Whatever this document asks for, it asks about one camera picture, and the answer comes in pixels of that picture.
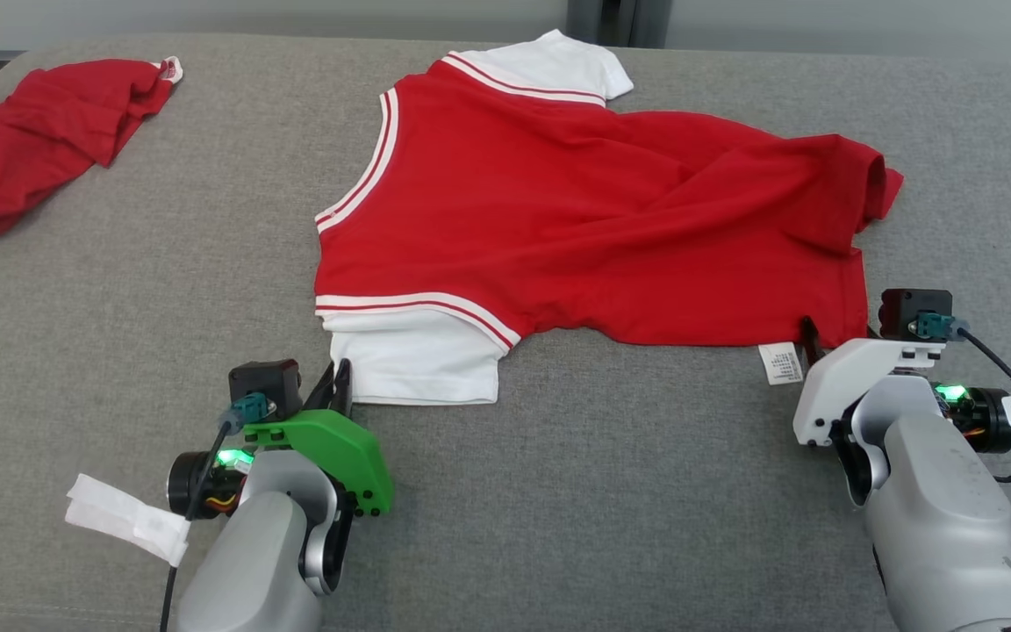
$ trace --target white wall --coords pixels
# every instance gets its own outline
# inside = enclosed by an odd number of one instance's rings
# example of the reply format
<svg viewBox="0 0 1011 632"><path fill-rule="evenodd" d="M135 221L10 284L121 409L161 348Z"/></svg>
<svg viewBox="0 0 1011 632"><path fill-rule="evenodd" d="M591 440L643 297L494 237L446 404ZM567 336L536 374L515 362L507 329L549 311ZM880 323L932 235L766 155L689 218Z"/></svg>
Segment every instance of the white wall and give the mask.
<svg viewBox="0 0 1011 632"><path fill-rule="evenodd" d="M566 11L567 0L0 0L0 51L146 31L516 41L562 28Z"/></svg>
<svg viewBox="0 0 1011 632"><path fill-rule="evenodd" d="M1011 0L673 0L665 44L1011 60Z"/></svg>

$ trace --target connector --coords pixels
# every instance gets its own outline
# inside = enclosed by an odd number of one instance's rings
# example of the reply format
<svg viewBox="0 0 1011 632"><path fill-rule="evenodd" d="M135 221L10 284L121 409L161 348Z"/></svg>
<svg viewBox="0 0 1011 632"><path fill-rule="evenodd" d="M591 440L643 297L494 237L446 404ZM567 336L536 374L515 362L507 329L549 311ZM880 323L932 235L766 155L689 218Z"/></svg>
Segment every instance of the connector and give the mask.
<svg viewBox="0 0 1011 632"><path fill-rule="evenodd" d="M272 412L268 397L262 392L249 392L228 407L220 417L216 418L216 427L225 428L225 435L234 436L248 424L256 424L264 421Z"/></svg>
<svg viewBox="0 0 1011 632"><path fill-rule="evenodd" d="M920 311L919 315L908 323L908 331L923 340L944 339L950 342L966 340L958 336L958 329L970 329L970 323L954 319L948 313Z"/></svg>

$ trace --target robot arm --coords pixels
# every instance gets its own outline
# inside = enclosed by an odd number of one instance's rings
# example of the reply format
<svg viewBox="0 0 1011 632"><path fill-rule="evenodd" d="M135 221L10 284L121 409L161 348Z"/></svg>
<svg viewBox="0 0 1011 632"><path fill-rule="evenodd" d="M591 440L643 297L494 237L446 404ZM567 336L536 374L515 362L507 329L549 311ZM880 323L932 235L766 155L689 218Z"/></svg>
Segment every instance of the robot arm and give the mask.
<svg viewBox="0 0 1011 632"><path fill-rule="evenodd" d="M179 632L316 632L323 597L342 575L355 516L389 511L393 485L377 440L349 420L349 360L330 365L305 401L297 364L250 363L229 372L234 400L258 392L275 416L244 425L250 445L209 473L194 499L194 472L222 453L185 453L171 469L171 511L232 516L177 609Z"/></svg>
<svg viewBox="0 0 1011 632"><path fill-rule="evenodd" d="M907 631L1011 629L1011 507L949 420L888 429L891 475L865 504L888 609Z"/></svg>
<svg viewBox="0 0 1011 632"><path fill-rule="evenodd" d="M1011 449L1006 393L919 375L946 342L915 335L924 309L949 317L949 292L884 292L882 333L895 340L853 340L826 356L803 324L811 369L795 436L837 451L900 629L1011 632L1011 507L975 452Z"/></svg>

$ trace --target gray sofa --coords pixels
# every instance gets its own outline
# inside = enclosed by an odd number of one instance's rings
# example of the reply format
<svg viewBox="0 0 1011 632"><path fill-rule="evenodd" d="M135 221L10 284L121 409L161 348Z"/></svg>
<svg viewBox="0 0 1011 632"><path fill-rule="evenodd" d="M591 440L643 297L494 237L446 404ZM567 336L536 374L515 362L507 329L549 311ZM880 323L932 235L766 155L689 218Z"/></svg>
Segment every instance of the gray sofa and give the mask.
<svg viewBox="0 0 1011 632"><path fill-rule="evenodd" d="M157 626L165 562L69 527L65 491L87 472L162 507L173 457L212 440L228 368L291 356L317 378L313 215L368 162L376 95L475 47L113 36L0 72L3 99L68 62L185 69L111 169L0 239L0 629ZM857 240L871 296L948 288L1011 362L1011 65L617 53L637 84L618 110L886 153L907 184ZM1010 387L952 347L939 379ZM395 505L355 524L326 629L894 629L834 455L795 443L799 391L767 387L755 349L555 331L502 360L498 403L360 405ZM986 460L1011 472L1011 453ZM221 527L194 525L179 593Z"/></svg>

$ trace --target green led light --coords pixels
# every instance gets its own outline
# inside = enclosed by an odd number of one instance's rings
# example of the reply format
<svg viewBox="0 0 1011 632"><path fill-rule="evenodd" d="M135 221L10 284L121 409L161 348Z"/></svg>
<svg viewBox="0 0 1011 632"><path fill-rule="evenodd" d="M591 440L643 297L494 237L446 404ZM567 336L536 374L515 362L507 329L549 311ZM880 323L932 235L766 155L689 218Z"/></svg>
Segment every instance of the green led light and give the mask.
<svg viewBox="0 0 1011 632"><path fill-rule="evenodd" d="M232 465L233 463L237 463L237 461L244 461L251 464L253 459L256 459L256 457L249 455L244 449L221 449L220 452L216 453L216 460L221 465Z"/></svg>
<svg viewBox="0 0 1011 632"><path fill-rule="evenodd" d="M938 391L939 395L942 395L942 399L946 399L947 401L957 401L967 394L967 387L963 387L961 384L938 384L937 387L934 387L934 390Z"/></svg>

